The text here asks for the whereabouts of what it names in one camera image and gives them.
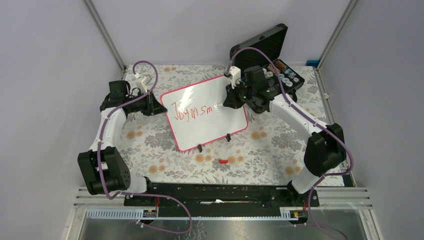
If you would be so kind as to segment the pink framed whiteboard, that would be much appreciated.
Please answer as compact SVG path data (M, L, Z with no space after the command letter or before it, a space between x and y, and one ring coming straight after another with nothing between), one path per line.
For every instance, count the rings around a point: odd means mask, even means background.
M161 95L167 121L180 152L186 152L244 131L248 127L246 109L218 107L227 94L230 80L223 75L193 83Z

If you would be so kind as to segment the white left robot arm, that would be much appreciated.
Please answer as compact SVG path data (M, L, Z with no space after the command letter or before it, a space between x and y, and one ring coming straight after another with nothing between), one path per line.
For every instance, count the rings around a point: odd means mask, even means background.
M128 115L142 113L150 117L166 113L167 109L155 98L144 80L135 82L137 94L132 94L126 80L109 82L109 93L100 105L101 121L89 150L79 153L77 162L91 195L116 197L119 193L136 193L136 199L144 206L152 204L155 192L148 187L146 177L132 177L117 148L119 137Z

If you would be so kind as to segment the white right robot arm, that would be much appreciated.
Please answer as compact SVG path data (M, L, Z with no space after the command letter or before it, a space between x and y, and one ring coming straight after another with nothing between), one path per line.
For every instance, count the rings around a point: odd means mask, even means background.
M328 125L301 108L284 92L286 82L278 71L267 76L260 66L249 67L242 72L231 66L224 72L229 80L226 86L224 107L239 109L245 104L270 112L294 129L306 143L304 168L291 181L287 201L293 206L301 205L306 192L315 186L331 169L346 160L342 128Z

